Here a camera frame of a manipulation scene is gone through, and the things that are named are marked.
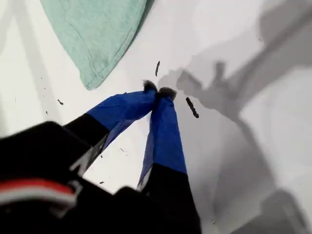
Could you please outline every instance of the mint green cloth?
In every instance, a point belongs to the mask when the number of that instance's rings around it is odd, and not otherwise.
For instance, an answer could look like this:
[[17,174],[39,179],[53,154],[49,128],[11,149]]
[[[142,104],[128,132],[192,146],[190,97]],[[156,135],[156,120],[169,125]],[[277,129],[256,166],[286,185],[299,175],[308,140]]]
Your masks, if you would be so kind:
[[41,0],[88,90],[97,88],[129,47],[146,0]]

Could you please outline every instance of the dirt particle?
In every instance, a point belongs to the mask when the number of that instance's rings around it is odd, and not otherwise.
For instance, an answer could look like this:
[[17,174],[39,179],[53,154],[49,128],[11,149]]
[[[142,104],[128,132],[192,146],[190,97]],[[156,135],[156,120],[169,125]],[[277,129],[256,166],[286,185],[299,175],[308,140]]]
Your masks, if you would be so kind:
[[160,65],[160,61],[158,61],[157,65],[156,65],[155,76],[157,76],[157,74],[158,74],[159,65]]
[[59,104],[64,105],[64,103],[63,103],[63,102],[61,102],[59,99],[58,99],[58,102],[59,102]]
[[195,109],[193,103],[191,102],[190,98],[187,97],[185,100],[186,100],[187,104],[189,105],[191,111],[193,112],[193,116],[195,118],[199,118],[199,114],[196,112],[196,109]]

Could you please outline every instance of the black tip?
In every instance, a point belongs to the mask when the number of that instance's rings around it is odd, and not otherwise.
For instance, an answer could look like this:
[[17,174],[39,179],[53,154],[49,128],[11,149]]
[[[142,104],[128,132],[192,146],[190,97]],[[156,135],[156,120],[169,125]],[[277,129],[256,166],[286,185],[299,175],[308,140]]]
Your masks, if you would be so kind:
[[158,90],[157,90],[156,85],[150,80],[145,80],[143,84],[144,84],[144,91],[154,90],[157,93]]
[[176,98],[176,91],[168,87],[162,87],[157,95],[160,98],[170,97],[171,100],[174,101]]

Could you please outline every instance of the white table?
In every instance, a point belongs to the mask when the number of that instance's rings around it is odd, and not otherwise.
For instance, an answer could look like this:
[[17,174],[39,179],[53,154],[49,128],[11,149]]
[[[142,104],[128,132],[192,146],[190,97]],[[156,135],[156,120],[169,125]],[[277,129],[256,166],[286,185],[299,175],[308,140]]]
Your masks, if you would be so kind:
[[[141,90],[142,80],[150,79],[178,90],[175,108],[204,233],[309,229],[312,20],[259,59],[307,9],[306,0],[156,0],[117,67],[87,91],[40,2],[2,0],[0,136],[46,120],[65,124],[111,95]],[[218,61],[225,63],[223,85],[212,83]],[[235,102],[225,84],[249,69],[243,98]],[[136,187],[148,121],[120,135],[85,178],[110,192]]]

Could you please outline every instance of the white stripe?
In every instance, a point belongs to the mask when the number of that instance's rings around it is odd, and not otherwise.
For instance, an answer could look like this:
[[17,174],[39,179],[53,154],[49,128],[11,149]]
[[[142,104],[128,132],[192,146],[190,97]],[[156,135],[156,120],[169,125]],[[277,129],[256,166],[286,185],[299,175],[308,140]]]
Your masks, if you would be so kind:
[[76,203],[75,195],[68,195],[41,187],[14,188],[0,193],[0,205],[17,201],[27,201],[30,199],[64,203],[71,206]]

